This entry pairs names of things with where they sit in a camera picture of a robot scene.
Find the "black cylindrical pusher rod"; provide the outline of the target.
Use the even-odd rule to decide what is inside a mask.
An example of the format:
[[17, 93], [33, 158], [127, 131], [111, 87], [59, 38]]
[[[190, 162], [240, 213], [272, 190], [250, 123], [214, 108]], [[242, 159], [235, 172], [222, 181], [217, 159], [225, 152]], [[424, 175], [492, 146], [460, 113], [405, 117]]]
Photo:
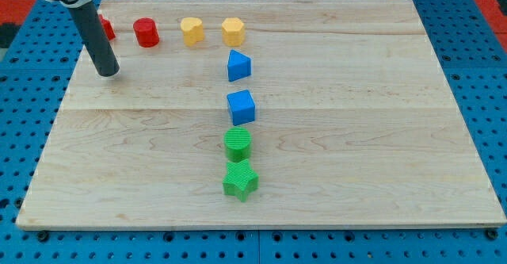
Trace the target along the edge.
[[68, 10], [97, 73], [101, 77], [116, 75], [120, 70], [120, 66], [94, 3], [87, 2]]

